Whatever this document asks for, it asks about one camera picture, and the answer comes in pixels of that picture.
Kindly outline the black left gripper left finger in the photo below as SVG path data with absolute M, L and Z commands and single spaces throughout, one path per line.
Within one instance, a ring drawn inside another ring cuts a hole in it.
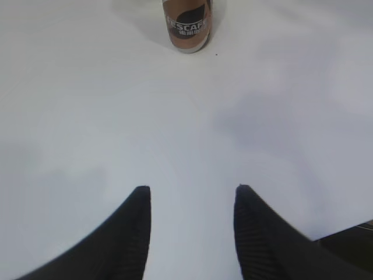
M 22 279 L 142 279 L 150 233 L 150 188 L 139 186 L 91 234 Z

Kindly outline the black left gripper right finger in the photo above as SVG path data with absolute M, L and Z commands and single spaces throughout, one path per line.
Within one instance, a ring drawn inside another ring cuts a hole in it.
M 236 189 L 234 240 L 244 279 L 372 279 L 310 241 L 248 185 Z

